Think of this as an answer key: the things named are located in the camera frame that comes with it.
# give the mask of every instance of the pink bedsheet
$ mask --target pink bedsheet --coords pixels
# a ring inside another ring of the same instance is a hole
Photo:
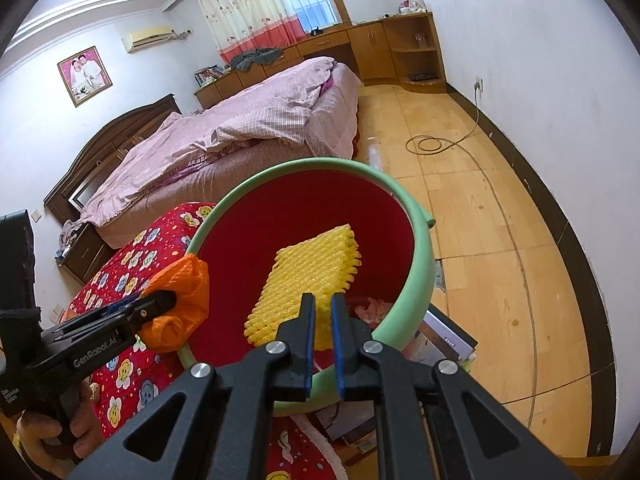
[[[304,145],[262,140],[249,148],[206,164],[183,179],[143,196],[98,233],[112,248],[126,245],[155,218],[183,202],[218,202],[235,186],[276,164],[310,156],[351,158],[357,132],[357,76],[344,64],[336,64],[334,84],[316,101],[304,127]]]
[[[304,126],[331,77],[334,60],[300,63],[197,116],[172,113],[158,131],[133,147],[85,205],[80,221],[102,227],[203,156],[226,155],[254,139],[305,143]]]

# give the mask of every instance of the red fabric with smiley flowers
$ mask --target red fabric with smiley flowers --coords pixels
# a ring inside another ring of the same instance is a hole
[[[180,259],[213,208],[211,203],[181,204],[121,248],[71,303],[82,314],[121,300],[145,287],[158,270]],[[137,339],[133,348],[96,371],[100,401],[94,404],[104,436],[111,436],[183,372],[175,353],[156,354]]]
[[[213,208],[211,203],[179,205],[121,248],[87,283],[70,308],[83,314],[142,290],[161,269],[180,259]],[[178,356],[156,354],[139,338],[136,344],[92,376],[100,386],[94,404],[105,437],[142,410],[184,369]],[[347,480],[340,459],[306,417],[274,418],[268,480]]]

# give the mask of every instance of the green bucket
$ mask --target green bucket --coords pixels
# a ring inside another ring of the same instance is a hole
[[[349,223],[362,265],[347,290],[349,304],[367,297],[393,302],[373,338],[402,349],[429,305],[433,217],[397,182],[370,166],[340,158],[305,158],[262,171],[226,195],[188,247],[209,265],[210,311],[178,355],[219,367],[252,347],[244,338],[276,251]],[[329,362],[330,351],[316,352]],[[337,402],[333,365],[313,376],[307,402],[277,402],[275,415],[312,412]]]

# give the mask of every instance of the silver screw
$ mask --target silver screw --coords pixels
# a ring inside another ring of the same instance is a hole
[[[269,341],[266,348],[270,354],[282,354],[287,349],[287,344],[284,341]]]
[[[365,341],[364,345],[362,345],[362,349],[367,354],[379,354],[382,352],[383,346],[380,341],[373,341],[373,339],[370,339],[369,341]]]
[[[440,361],[438,363],[438,370],[440,370],[445,375],[453,375],[458,371],[458,365],[453,361],[444,359],[444,361]]]
[[[191,375],[196,378],[206,377],[211,373],[211,367],[206,363],[196,363],[191,367]]]

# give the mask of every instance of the white fleece trim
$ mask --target white fleece trim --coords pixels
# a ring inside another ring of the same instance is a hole
[[[347,476],[347,471],[342,465],[342,460],[334,451],[332,445],[325,439],[322,434],[314,428],[314,426],[309,422],[308,418],[304,415],[291,415],[293,421],[300,428],[300,431],[304,433],[308,439],[318,448],[322,456],[329,463],[331,468],[334,470],[334,474],[337,480],[349,480]]]

